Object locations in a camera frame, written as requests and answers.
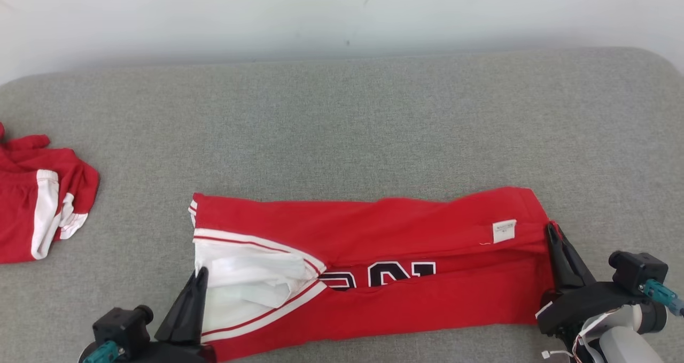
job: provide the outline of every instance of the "white wire connector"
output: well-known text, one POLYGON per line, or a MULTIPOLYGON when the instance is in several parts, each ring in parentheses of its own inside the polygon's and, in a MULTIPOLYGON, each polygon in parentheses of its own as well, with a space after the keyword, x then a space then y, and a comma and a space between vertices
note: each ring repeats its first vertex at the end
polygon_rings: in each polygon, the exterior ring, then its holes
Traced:
POLYGON ((569 353, 567 351, 542 351, 542 358, 549 359, 552 355, 554 355, 554 353, 562 353, 562 354, 565 354, 571 358, 574 358, 572 353, 569 353))

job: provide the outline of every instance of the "white background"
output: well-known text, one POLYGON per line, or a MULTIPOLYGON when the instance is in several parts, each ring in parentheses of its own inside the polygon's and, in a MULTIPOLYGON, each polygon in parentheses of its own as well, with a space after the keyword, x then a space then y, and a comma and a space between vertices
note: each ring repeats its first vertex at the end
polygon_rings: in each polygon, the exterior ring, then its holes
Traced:
POLYGON ((102 64, 618 45, 684 69, 684 0, 0 0, 0 83, 102 64))

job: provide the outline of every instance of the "teal cable connector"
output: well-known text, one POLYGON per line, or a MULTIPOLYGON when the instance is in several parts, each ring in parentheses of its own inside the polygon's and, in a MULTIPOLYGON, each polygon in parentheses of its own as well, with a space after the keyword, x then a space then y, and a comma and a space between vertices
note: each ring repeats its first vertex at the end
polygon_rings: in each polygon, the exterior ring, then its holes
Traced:
POLYGON ((120 355, 119 346, 109 341, 99 346, 83 363, 113 363, 120 355))
POLYGON ((647 297, 665 305, 665 307, 667 307, 675 316, 684 316, 684 302, 679 299, 676 293, 659 282, 656 282, 653 279, 646 280, 642 292, 647 295, 647 297))

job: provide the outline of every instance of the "basketball jersey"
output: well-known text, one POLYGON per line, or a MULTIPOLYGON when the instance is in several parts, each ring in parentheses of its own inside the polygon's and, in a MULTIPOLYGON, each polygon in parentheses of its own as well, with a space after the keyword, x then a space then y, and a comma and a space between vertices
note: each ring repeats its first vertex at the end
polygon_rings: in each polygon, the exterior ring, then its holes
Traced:
POLYGON ((202 342, 219 361, 318 339, 534 324, 553 287, 532 190, 454 202, 254 202, 195 194, 202 342))

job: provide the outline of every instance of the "gray fabric surface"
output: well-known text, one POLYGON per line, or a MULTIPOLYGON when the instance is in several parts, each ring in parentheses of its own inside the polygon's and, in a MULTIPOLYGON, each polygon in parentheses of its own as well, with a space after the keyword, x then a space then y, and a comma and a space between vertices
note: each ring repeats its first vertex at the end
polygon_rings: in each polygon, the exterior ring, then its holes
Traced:
MULTIPOLYGON (((74 238, 45 260, 0 266, 0 361, 76 361, 113 306, 151 306, 156 331, 192 268, 186 208, 196 191, 450 200, 527 186, 597 278, 611 277, 612 251, 649 251, 684 294, 682 83, 637 49, 127 68, 9 83, 0 88, 8 132, 48 134, 102 180, 74 238)), ((681 361, 684 321, 669 323, 647 340, 681 361)), ((244 361, 528 363, 559 348, 534 327, 491 326, 309 343, 244 361)))

